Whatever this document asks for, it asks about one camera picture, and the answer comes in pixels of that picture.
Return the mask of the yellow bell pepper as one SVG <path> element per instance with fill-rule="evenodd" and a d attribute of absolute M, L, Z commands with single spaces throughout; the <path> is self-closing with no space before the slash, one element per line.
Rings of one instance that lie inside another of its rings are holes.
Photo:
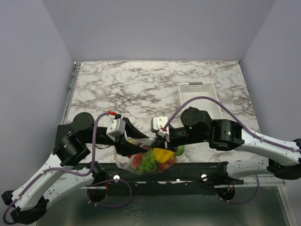
<path fill-rule="evenodd" d="M 153 153 L 154 153 L 155 161 L 159 163 L 167 162 L 174 155 L 174 152 L 162 148 L 154 148 Z"/>

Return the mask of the green lime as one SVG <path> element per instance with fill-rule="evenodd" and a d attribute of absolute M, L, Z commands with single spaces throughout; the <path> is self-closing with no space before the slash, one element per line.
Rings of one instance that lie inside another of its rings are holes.
<path fill-rule="evenodd" d="M 174 156 L 181 156 L 185 151 L 185 147 L 183 145 L 177 147 L 177 151 L 174 153 Z"/>

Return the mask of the green grape bunch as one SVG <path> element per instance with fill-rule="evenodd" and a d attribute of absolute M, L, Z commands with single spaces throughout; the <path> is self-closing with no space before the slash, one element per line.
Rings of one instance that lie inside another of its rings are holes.
<path fill-rule="evenodd" d="M 156 161 L 153 151 L 144 153 L 143 160 L 138 165 L 136 170 L 139 174 L 151 173 L 156 169 Z"/>

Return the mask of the clear zip top bag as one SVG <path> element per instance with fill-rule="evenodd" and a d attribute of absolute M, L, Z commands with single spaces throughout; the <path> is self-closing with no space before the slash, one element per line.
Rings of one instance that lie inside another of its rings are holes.
<path fill-rule="evenodd" d="M 114 161 L 119 168 L 136 175 L 161 173 L 176 164 L 185 151 L 184 146 L 177 147 L 176 152 L 162 148 L 151 148 L 152 138 L 127 137 L 126 141 L 146 151 L 126 157 L 114 151 Z"/>

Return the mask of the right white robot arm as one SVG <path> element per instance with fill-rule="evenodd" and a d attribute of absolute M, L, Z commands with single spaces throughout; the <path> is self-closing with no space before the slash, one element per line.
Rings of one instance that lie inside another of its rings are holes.
<path fill-rule="evenodd" d="M 206 111 L 189 107 L 181 114 L 180 128 L 168 127 L 156 133 L 152 148 L 175 151 L 181 145 L 207 142 L 217 151 L 244 151 L 256 154 L 248 161 L 228 163 L 226 168 L 216 172 L 216 179 L 227 184 L 232 179 L 247 176 L 273 175 L 280 179 L 296 180 L 301 177 L 301 141 L 282 141 L 265 137 L 238 122 L 226 119 L 211 119 Z"/>

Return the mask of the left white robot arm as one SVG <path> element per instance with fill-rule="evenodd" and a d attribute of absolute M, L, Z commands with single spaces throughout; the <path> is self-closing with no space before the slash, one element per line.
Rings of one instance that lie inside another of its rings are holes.
<path fill-rule="evenodd" d="M 7 205 L 3 222 L 30 225 L 66 194 L 107 184 L 107 173 L 95 159 L 96 145 L 113 146 L 129 156 L 144 152 L 148 141 L 128 118 L 114 112 L 96 119 L 87 112 L 77 114 L 70 124 L 58 126 L 55 147 L 43 166 L 20 188 L 2 194 Z"/>

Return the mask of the red watermelon slice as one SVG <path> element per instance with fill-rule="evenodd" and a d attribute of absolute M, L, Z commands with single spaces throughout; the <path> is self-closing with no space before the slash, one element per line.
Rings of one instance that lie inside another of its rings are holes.
<path fill-rule="evenodd" d="M 144 156 L 144 153 L 139 153 L 139 154 L 136 154 L 131 162 L 131 167 L 133 169 L 136 169 L 138 167 L 138 165 L 141 163 L 141 161 L 143 160 L 143 156 Z"/>

